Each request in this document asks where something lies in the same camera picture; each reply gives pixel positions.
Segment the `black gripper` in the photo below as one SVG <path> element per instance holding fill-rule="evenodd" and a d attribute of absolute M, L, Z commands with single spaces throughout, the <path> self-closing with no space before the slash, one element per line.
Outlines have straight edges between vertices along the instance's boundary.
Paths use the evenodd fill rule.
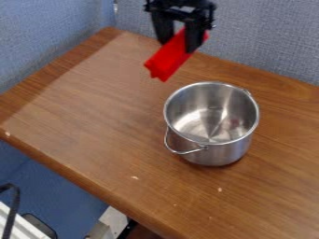
<path fill-rule="evenodd" d="M 146 0 L 144 11 L 151 14 L 155 33 L 164 45 L 175 34 L 175 21 L 185 23 L 186 52 L 203 44 L 206 29 L 214 28 L 217 4 L 213 0 Z"/>

